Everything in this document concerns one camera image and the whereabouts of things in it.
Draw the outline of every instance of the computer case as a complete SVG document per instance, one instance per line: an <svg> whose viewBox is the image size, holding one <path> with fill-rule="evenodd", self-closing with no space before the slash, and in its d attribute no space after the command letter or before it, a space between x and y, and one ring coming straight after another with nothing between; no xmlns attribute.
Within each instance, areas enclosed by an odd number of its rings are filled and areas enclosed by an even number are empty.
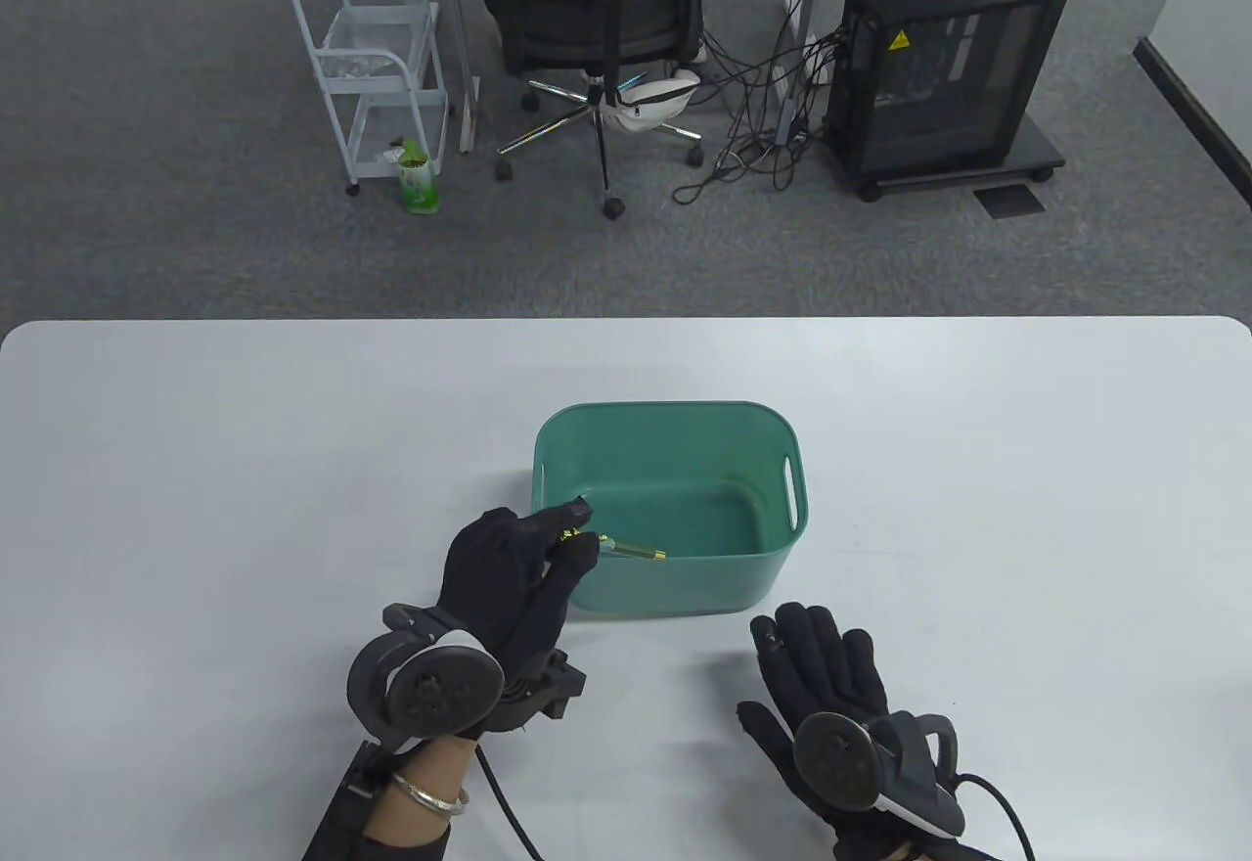
<svg viewBox="0 0 1252 861"><path fill-rule="evenodd" d="M1003 163L1065 0L846 0L825 136L859 186Z"/></svg>

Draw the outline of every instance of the chair base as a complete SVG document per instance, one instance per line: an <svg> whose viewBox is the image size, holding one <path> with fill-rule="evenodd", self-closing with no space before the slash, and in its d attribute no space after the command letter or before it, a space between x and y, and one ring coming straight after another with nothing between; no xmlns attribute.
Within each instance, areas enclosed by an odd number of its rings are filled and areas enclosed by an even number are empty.
<svg viewBox="0 0 1252 861"><path fill-rule="evenodd" d="M642 74L635 75L634 79L627 79L627 81L618 84L617 91L626 91L627 88L634 86L634 84L640 83L644 79ZM605 203L601 209L605 218L616 222L617 218L626 211L626 204L621 199L616 199L608 186L608 163L605 155L605 140L603 140L603 118L600 114L600 90L602 88L602 79L596 78L596 75L587 75L587 83L590 86L591 95L580 95L577 91L568 91L567 88L556 86L556 84L541 83L537 79L530 79L527 81L528 90L526 95L522 96L522 109L528 110L528 113L535 113L538 109L538 95L558 98L561 101L568 101L575 105L566 114L561 114L561 118L553 119L546 124L541 124L532 131L523 133L522 136L516 138L516 140L502 145L500 150L496 150L496 155L500 158L496 160L496 178L498 181L508 181L513 179L513 166L508 163L508 155L513 150L520 150L522 146L533 144L533 141L540 140L542 136L548 136L550 133L560 131L561 128L568 128L571 124L580 124L583 119L591 119L596 128L596 136L600 145L600 169L605 181ZM680 140L689 141L691 149L687 151L687 163L690 166L702 166L704 164L704 149L700 145L701 136L699 133L689 131L685 128L677 128L676 124L661 124L657 126L660 131L669 133L670 136L679 136Z"/></svg>

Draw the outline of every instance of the black cable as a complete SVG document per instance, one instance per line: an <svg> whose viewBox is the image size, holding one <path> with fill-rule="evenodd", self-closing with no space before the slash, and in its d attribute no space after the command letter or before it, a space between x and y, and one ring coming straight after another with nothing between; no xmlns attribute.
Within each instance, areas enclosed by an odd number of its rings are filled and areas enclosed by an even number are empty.
<svg viewBox="0 0 1252 861"><path fill-rule="evenodd" d="M715 181L730 184L750 175L761 175L769 176L771 185L779 191L786 190L794 181L795 169L811 144L809 123L818 90L821 88L819 75L836 55L841 55L845 48L840 28L814 43L804 43L801 39L798 46L784 50L782 39L794 9L795 6L789 8L788 15L784 16L769 58L755 64L735 59L711 33L705 30L702 38L705 50L710 59L721 66L725 75L709 83L710 90L691 104L706 104L714 98L720 98L730 118L730 128L726 133L726 144L716 155L711 171L695 184L677 186L671 194L675 203L695 203ZM779 59L791 55L793 51L799 51L796 64L774 75ZM786 83L788 88L791 88L790 98L796 105L791 126L786 128L782 135L779 134L779 128L767 128L770 90L777 88L779 83ZM791 83L799 83L799 86L793 86ZM730 101L729 91L732 88L737 88L741 95L737 105L736 101ZM780 136L785 138L786 144L776 144Z"/></svg>
<svg viewBox="0 0 1252 861"><path fill-rule="evenodd" d="M526 848L526 853L531 856L531 861L543 861L543 856L540 855L540 850L535 847L535 842L531 841L526 830L522 828L522 823L517 821L517 816L513 815L513 810L505 798L503 791L500 788L500 781L496 780L496 775L491 771L491 763L487 762L487 755L482 752L482 747L478 747L478 766L482 767L482 775L487 777L487 785L491 787L492 795L496 797L496 802L500 803L500 810L505 812L505 818L508 823L513 826L513 833L517 836L518 841L522 842L522 847Z"/></svg>
<svg viewBox="0 0 1252 861"><path fill-rule="evenodd" d="M987 792L992 793L995 801L1000 803L1000 808L1004 810L1004 815L1007 815L1009 821L1013 823L1013 830L1018 833L1018 840L1022 842L1022 851L1025 852L1025 861L1034 861L1034 848L1030 847L1030 838L1027 837L1025 826L1022 825L1022 820L1017 817L1017 812L1013 811L1013 806L1010 806L1009 801L1004 798L1003 792L989 785L989 782L983 777L974 776L973 773L957 773L952 781L953 790L963 782L972 782L974 786L980 786L987 790Z"/></svg>

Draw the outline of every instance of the black baseboard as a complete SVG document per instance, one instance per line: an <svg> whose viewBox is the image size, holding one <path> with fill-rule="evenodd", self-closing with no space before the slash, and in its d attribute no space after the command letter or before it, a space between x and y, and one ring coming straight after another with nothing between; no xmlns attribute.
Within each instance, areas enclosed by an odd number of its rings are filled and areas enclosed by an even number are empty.
<svg viewBox="0 0 1252 861"><path fill-rule="evenodd" d="M1246 155L1239 153L1234 141L1217 126L1208 110L1196 101L1196 96L1148 39L1139 39L1138 46L1134 48L1134 60L1143 66L1144 73L1166 96L1178 118L1183 119L1217 168L1226 173L1226 178L1234 189L1238 189L1239 195L1247 199L1248 206L1252 206L1252 164L1248 164Z"/></svg>

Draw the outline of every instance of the teal plastic basket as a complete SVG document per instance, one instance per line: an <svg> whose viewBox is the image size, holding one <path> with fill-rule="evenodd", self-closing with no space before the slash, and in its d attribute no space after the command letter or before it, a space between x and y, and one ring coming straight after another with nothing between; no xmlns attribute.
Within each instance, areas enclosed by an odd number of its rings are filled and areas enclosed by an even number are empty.
<svg viewBox="0 0 1252 861"><path fill-rule="evenodd" d="M602 556L573 594L597 613L751 607L809 521L795 432L777 410L746 402L560 410L535 443L532 509L578 496L595 508L590 528L669 556Z"/></svg>

